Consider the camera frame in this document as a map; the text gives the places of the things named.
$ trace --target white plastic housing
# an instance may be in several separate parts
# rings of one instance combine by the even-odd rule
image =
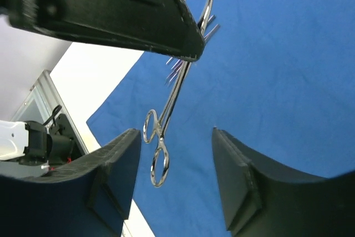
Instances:
[[[0,120],[0,160],[24,156],[28,146],[28,131],[25,122],[6,122]]]

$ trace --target cable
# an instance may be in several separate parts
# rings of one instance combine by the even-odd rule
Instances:
[[[48,123],[50,123],[51,120],[53,120],[53,125],[55,126],[55,116],[59,113],[59,111],[62,110],[62,106],[61,105],[57,105],[53,111],[52,111],[52,115],[50,115],[50,117],[42,124],[43,126],[46,126]]]

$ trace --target white table surface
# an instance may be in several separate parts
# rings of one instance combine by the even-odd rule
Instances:
[[[142,53],[129,49],[73,43],[51,72],[53,83],[90,152],[100,146],[86,121],[125,77]],[[125,224],[133,237],[154,236],[134,201]]]

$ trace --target blue fabric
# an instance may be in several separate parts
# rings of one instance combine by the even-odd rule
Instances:
[[[187,3],[198,18],[205,0]],[[149,178],[157,142],[142,147],[134,200],[158,237],[228,236],[213,127],[311,174],[355,167],[355,0],[215,0],[212,13],[221,29],[181,90],[160,189]],[[167,59],[144,53],[88,120],[101,145],[162,110]]]

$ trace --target scissors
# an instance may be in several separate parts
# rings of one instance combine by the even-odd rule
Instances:
[[[205,8],[202,12],[199,22],[197,23],[197,26],[199,27],[202,36],[205,34],[205,31],[207,28],[207,22],[208,22],[208,19],[210,18],[211,9],[212,9],[212,3],[213,3],[213,0],[206,1]],[[166,129],[168,128],[171,114],[173,113],[174,106],[176,104],[176,100],[178,99],[177,97],[179,96],[182,83],[183,83],[187,73],[189,72],[190,67],[191,67],[191,63],[186,62],[186,61],[184,61],[182,63],[182,66],[181,66],[181,69],[179,70],[179,74],[178,74],[178,77],[175,81],[174,87],[171,90],[168,101],[166,102],[163,112],[160,114],[160,117],[158,118],[157,112],[154,109],[151,109],[148,111],[148,114],[146,115],[146,118],[145,118],[145,122],[144,122],[144,126],[143,126],[143,140],[144,140],[144,142],[149,144],[153,140],[155,135],[158,136],[158,146],[155,149],[153,162],[150,167],[150,180],[151,180],[151,183],[153,184],[153,186],[157,187],[157,188],[162,186],[162,184],[164,183],[164,181],[166,179],[166,176],[168,175],[169,153],[168,153],[168,150],[166,149],[166,146],[164,143],[165,133],[166,133]],[[151,116],[153,116],[153,132],[152,132],[150,138],[148,138],[147,128],[148,128]],[[158,156],[161,152],[163,152],[163,155],[164,155],[164,166],[163,166],[163,173],[161,175],[161,178],[157,182],[155,179],[155,167],[156,167],[156,161],[157,161]]]

